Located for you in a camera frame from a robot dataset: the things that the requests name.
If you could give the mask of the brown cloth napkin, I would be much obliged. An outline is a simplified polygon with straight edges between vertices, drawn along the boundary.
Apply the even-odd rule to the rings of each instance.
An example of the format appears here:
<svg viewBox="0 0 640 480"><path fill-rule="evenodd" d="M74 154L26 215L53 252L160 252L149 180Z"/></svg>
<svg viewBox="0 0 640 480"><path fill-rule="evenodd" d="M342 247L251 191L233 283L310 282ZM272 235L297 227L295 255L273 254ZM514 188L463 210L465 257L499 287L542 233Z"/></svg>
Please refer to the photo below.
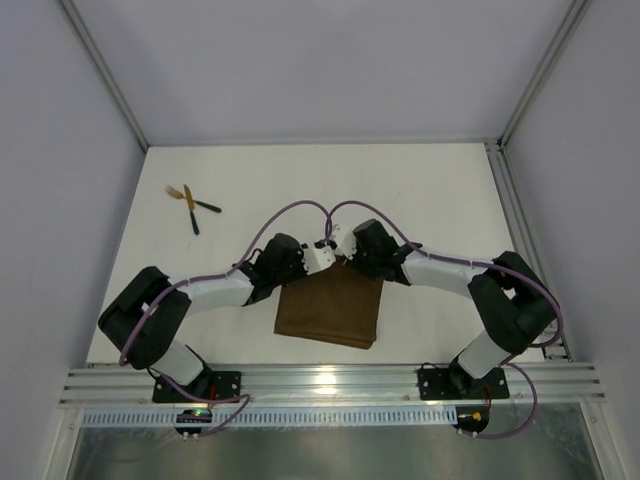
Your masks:
<svg viewBox="0 0 640 480"><path fill-rule="evenodd" d="M281 288L274 332L368 350L377 340L382 290L381 279L338 262Z"/></svg>

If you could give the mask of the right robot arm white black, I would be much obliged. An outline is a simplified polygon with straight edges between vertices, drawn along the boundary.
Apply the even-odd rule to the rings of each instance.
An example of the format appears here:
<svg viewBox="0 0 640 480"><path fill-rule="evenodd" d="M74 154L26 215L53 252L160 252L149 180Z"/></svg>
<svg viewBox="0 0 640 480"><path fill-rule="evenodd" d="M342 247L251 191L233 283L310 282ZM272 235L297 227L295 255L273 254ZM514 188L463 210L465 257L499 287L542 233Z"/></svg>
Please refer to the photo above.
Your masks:
<svg viewBox="0 0 640 480"><path fill-rule="evenodd" d="M488 262L427 253L420 244L399 244L376 219L334 229L332 241L349 266L372 280L432 287L472 301L483 331L448 366L449 382L461 393L478 389L558 319L557 302L515 252Z"/></svg>

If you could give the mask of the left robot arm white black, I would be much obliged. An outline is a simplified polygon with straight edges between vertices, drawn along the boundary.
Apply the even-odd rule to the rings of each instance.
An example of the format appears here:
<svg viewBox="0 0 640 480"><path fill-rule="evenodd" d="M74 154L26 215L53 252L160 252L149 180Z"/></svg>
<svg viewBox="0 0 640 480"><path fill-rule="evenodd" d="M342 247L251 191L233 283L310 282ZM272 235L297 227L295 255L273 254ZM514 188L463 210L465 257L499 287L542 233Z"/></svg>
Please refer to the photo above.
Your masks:
<svg viewBox="0 0 640 480"><path fill-rule="evenodd" d="M175 339L185 317L261 302L276 288L305 277L304 248L279 233L253 262L244 261L219 279L181 285L155 307L151 304L171 282L157 267L146 267L104 310L98 327L133 368L154 370L189 386L203 375L205 366Z"/></svg>

